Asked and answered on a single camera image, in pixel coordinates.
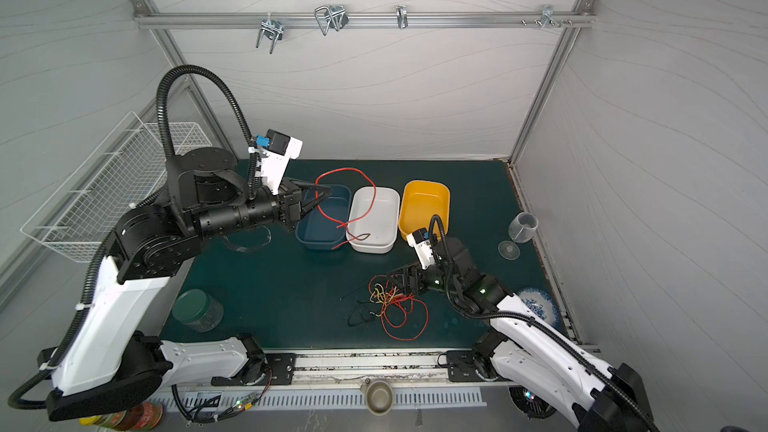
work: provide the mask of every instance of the gray wall panel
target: gray wall panel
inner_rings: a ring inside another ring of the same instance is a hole
[[[26,240],[18,229],[130,110],[152,100],[169,63],[128,0],[0,1],[0,264]],[[34,373],[74,313],[84,266],[46,259],[0,315],[4,430],[82,430],[5,398]],[[49,383],[30,393],[43,398]]]
[[[598,0],[517,173],[663,430],[768,427],[768,0]]]

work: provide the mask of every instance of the rectangular container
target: rectangular container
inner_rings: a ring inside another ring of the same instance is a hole
[[[400,235],[406,236],[420,228],[429,227],[432,216],[442,219],[448,233],[448,213],[451,210],[451,191],[440,182],[411,180],[402,191],[402,207],[398,227]]]
[[[346,234],[347,240],[353,236],[370,234],[361,241],[350,242],[352,248],[366,254],[386,254],[392,250],[397,240],[397,219],[400,212],[400,194],[394,188],[377,187],[376,199],[373,198],[373,187],[362,187],[355,192],[350,209],[350,218],[358,218],[365,214],[371,206],[370,213],[357,222],[350,224]]]
[[[352,192],[346,186],[331,185],[331,196],[321,202],[322,211],[329,217],[346,222],[350,220]],[[307,191],[303,201],[312,200],[314,191]],[[331,250],[346,240],[344,227],[338,228],[336,222],[323,217],[315,207],[296,226],[296,240],[313,250]]]

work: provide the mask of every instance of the white wire rack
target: white wire rack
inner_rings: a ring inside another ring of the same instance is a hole
[[[177,154],[211,145],[196,122],[172,122],[170,134]],[[105,150],[104,144],[112,146]],[[90,262],[130,204],[164,182],[158,124],[130,112],[26,221],[22,233],[76,262]]]

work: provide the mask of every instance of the dark green table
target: dark green table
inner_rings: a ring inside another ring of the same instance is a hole
[[[343,166],[359,168],[377,186],[401,195],[414,179],[446,184],[451,191],[448,235],[464,242],[480,269],[513,291],[535,287],[552,295],[532,242],[520,245],[521,256],[515,261],[498,254],[498,243],[508,239],[507,226],[520,212],[503,162],[294,160],[286,176],[314,182],[321,173]],[[323,182],[344,184],[352,193],[370,185],[356,172],[338,172]],[[429,323],[415,341],[391,339],[378,320],[350,328],[347,315],[357,299],[368,300],[367,288],[340,297],[374,274],[414,262],[416,254],[406,241],[398,238],[388,254],[361,254],[349,245],[332,252],[312,251],[281,226],[270,230],[272,242],[254,253],[233,252],[216,238],[195,259],[181,291],[201,288],[224,305],[224,319],[214,330],[198,333],[171,317],[160,336],[179,342],[214,341],[248,332],[264,348],[469,348],[487,330],[481,321],[458,316],[437,292],[423,297]],[[242,232],[231,240],[255,245],[264,236],[264,230]],[[395,334],[416,335],[424,324],[422,310],[417,304],[406,326]],[[402,315],[392,312],[391,320],[398,324]]]

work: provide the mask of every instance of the metal base plate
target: metal base plate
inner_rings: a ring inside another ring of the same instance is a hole
[[[296,363],[296,354],[267,354],[266,362],[272,369],[272,385],[290,385],[293,381],[293,367]],[[269,377],[264,377],[253,386],[266,385]],[[214,387],[227,387],[230,385],[242,386],[239,380],[216,377],[211,379],[210,384]]]

